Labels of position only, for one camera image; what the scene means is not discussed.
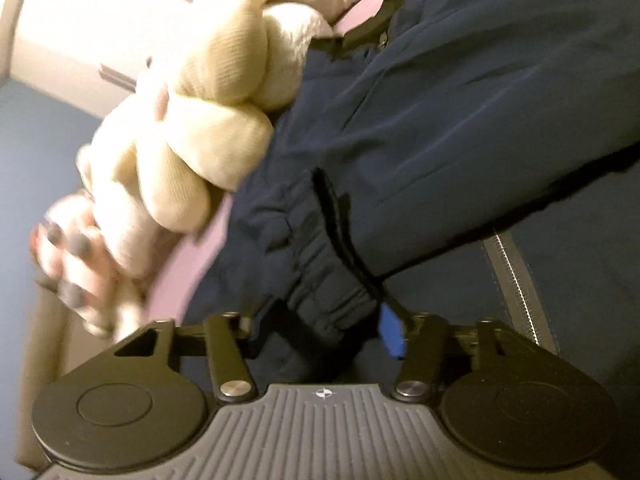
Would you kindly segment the navy blue zip jacket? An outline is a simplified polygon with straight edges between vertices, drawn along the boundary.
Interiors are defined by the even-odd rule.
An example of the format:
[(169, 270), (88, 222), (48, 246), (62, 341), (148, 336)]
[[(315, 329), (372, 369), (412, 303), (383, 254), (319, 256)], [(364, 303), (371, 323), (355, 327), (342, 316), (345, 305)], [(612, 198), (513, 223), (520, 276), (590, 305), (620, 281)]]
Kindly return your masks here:
[(501, 318), (639, 405), (639, 0), (383, 0), (317, 40), (184, 319), (257, 385), (379, 382), (388, 310)]

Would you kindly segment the pink bed blanket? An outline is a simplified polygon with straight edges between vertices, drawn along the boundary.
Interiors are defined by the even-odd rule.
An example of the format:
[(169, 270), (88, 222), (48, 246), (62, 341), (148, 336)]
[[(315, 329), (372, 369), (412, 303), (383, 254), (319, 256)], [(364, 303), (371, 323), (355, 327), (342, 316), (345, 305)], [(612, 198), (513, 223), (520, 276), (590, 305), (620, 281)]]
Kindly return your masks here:
[[(380, 10), (383, 0), (360, 0), (334, 25), (339, 35), (361, 25)], [(216, 195), (218, 209), (199, 236), (186, 236), (171, 253), (146, 298), (146, 320), (173, 318), (180, 322), (205, 272), (227, 236), (232, 206), (230, 194)]]

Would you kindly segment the pink white plush toy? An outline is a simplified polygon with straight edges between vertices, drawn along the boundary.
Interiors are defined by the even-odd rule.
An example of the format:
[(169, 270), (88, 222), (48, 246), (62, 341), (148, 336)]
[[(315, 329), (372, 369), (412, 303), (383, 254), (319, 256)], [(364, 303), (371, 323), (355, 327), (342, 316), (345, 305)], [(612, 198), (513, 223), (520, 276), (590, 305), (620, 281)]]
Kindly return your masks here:
[[(360, 0), (343, 1), (343, 12), (332, 22), (331, 35), (313, 40), (332, 38), (334, 23)], [(166, 49), (180, 24), (150, 55), (138, 81), (146, 74), (154, 56)], [(47, 210), (32, 230), (29, 249), (32, 258), (54, 284), (58, 298), (81, 317), (90, 334), (121, 340), (140, 327), (145, 293), (178, 239), (202, 232), (216, 214), (216, 195), (227, 194), (236, 188), (214, 194), (215, 211), (206, 225), (197, 231), (159, 230), (137, 240), (112, 244), (104, 238), (96, 223), (94, 201), (78, 167), (80, 150), (92, 140), (83, 145), (76, 156), (82, 189), (61, 198)]]

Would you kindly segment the cream plush toy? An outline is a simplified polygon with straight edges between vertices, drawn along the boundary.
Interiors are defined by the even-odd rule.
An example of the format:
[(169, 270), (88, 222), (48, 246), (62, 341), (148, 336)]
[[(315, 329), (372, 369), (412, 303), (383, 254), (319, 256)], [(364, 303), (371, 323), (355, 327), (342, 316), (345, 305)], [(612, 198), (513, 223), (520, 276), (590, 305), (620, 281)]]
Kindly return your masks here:
[(190, 233), (257, 166), (269, 113), (291, 103), (308, 44), (343, 0), (195, 0), (136, 92), (78, 155), (104, 238)]

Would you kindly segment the white wardrobe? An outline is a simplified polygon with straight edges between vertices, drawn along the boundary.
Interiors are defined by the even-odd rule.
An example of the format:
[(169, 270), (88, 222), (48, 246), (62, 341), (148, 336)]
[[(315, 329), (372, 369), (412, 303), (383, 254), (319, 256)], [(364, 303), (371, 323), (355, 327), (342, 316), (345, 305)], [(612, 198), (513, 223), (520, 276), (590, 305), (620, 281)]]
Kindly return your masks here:
[(1, 73), (103, 117), (192, 1), (1, 0)]

